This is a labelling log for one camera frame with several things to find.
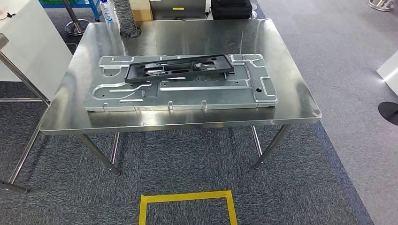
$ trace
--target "metal panel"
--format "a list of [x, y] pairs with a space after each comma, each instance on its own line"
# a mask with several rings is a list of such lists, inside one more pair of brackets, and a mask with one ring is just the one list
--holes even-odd
[[187, 56], [104, 56], [84, 107], [88, 111], [207, 110], [264, 108], [278, 99], [259, 54], [228, 55], [235, 71], [178, 77], [157, 82], [125, 83], [131, 63]]

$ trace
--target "black case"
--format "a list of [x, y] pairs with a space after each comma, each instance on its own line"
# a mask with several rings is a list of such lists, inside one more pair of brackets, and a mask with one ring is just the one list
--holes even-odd
[[214, 20], [249, 19], [252, 15], [252, 5], [249, 0], [243, 5], [235, 3], [220, 5], [219, 0], [211, 0], [211, 7]]
[[247, 0], [218, 0], [220, 6], [244, 6]]

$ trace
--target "yellow tape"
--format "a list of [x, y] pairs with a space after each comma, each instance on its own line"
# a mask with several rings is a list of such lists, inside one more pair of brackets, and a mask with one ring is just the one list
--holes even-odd
[[230, 223], [231, 225], [237, 225], [234, 200], [232, 199], [232, 192], [231, 191], [226, 191], [226, 192], [227, 192], [227, 207], [228, 207], [228, 215], [230, 216]]
[[139, 204], [139, 225], [145, 225], [146, 221], [146, 196], [141, 195], [141, 203]]
[[175, 195], [152, 195], [152, 196], [141, 195], [138, 224], [145, 225], [146, 205], [148, 203], [178, 202], [178, 201], [190, 201], [190, 200], [211, 199], [211, 198], [227, 199], [227, 208], [228, 208], [228, 215], [230, 217], [230, 223], [231, 225], [237, 225], [234, 200], [232, 198], [231, 191], [210, 191], [210, 192], [197, 192], [197, 193], [186, 193], [186, 194], [175, 194]]

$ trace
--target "silver duct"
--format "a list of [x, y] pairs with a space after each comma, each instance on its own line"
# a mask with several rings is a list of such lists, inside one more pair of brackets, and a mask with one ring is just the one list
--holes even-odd
[[120, 24], [120, 35], [123, 38], [138, 37], [141, 34], [141, 29], [136, 25], [129, 0], [113, 0], [113, 2]]

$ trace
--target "white cabinet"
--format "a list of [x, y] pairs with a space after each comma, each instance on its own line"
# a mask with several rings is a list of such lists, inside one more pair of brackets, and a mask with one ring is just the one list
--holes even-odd
[[[1, 11], [16, 14], [0, 21], [0, 33], [9, 40], [1, 51], [51, 100], [72, 54], [37, 0], [1, 0]], [[4, 67], [0, 81], [17, 81]]]

